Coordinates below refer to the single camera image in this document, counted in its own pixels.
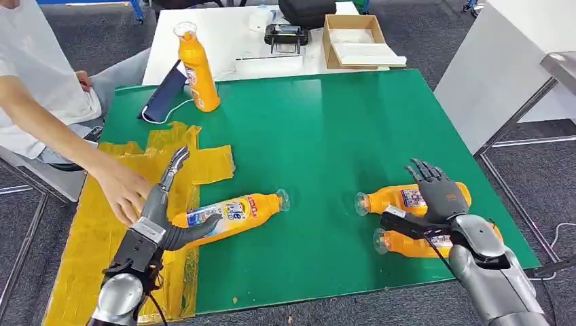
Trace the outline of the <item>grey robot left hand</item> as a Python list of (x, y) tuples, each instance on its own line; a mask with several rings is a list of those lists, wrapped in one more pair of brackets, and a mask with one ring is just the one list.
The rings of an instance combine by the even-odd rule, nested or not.
[(132, 225), (132, 229), (150, 240), (157, 249), (166, 251), (182, 249), (212, 232), (222, 220), (222, 215), (214, 213), (206, 221), (188, 228), (179, 227), (168, 220), (168, 192), (178, 170), (189, 156), (190, 150), (187, 146), (174, 152), (159, 183), (152, 187), (147, 196), (139, 220)]

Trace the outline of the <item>person's right hand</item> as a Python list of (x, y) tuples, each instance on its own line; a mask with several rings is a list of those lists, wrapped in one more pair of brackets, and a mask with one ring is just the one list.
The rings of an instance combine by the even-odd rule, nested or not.
[(139, 218), (152, 189), (141, 175), (115, 158), (104, 158), (87, 171), (98, 181), (114, 215), (130, 226)]

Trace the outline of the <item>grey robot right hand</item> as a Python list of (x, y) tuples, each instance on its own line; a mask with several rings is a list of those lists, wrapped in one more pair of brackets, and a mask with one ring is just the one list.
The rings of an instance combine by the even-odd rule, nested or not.
[(428, 222), (446, 223), (454, 216), (468, 213), (469, 204), (461, 189), (441, 168), (418, 158), (411, 158), (410, 161), (412, 165), (407, 165), (406, 169), (426, 202), (427, 212), (424, 217)]

